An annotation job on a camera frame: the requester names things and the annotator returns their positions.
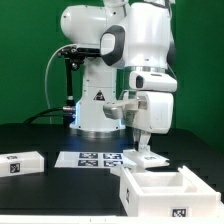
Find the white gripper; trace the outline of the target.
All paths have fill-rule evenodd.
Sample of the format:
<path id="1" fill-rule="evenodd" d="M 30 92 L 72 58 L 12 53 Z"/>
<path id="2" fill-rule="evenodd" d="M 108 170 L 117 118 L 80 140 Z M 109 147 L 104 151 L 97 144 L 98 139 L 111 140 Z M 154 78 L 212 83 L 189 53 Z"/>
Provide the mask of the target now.
<path id="1" fill-rule="evenodd" d="M 173 103 L 171 93 L 138 91 L 133 101 L 125 105 L 123 123 L 136 128 L 133 129 L 133 144 L 136 151 L 150 151 L 151 133 L 166 134 L 169 131 Z"/>

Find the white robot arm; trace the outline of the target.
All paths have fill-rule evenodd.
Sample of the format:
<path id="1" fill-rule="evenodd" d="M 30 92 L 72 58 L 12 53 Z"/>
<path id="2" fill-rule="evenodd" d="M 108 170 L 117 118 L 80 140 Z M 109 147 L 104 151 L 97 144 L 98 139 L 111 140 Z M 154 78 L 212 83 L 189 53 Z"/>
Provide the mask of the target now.
<path id="1" fill-rule="evenodd" d="M 70 66 L 84 66 L 82 95 L 69 127 L 92 138 L 132 129 L 134 149 L 150 150 L 169 131 L 177 80 L 167 74 L 175 51 L 173 0 L 103 0 L 69 6 L 61 28 L 72 44 Z"/>

